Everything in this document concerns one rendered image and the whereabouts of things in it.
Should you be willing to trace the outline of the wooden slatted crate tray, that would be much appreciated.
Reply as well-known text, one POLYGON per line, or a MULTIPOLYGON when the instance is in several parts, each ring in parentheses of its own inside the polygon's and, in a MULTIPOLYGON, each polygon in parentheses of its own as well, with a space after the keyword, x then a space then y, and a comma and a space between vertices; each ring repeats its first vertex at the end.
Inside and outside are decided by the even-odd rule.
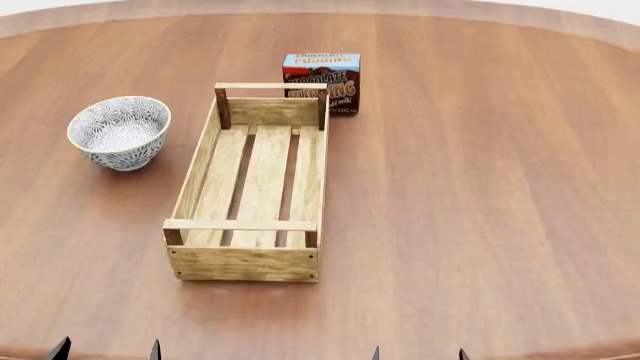
POLYGON ((329 92, 267 83, 284 98, 232 98, 219 83, 172 215, 169 264, 183 281, 320 278, 329 92))

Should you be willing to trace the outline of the white floral patterned bowl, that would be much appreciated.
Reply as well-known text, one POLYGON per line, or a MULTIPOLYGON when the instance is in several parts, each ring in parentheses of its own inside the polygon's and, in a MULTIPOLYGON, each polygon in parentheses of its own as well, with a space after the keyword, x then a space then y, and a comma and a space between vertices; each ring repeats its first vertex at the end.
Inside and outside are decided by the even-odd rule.
POLYGON ((146 166, 162 149, 171 123, 162 101, 122 96, 92 104, 67 127, 69 142, 90 161, 128 172, 146 166))

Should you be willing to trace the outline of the chocolate pudding box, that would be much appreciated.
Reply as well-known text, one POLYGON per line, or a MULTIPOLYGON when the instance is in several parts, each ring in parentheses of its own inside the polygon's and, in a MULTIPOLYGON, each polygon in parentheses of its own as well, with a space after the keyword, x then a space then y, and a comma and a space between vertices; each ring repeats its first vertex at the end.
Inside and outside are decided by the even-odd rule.
POLYGON ((332 114, 357 114, 360 107, 359 54, 287 54, 284 83, 326 83, 332 114))

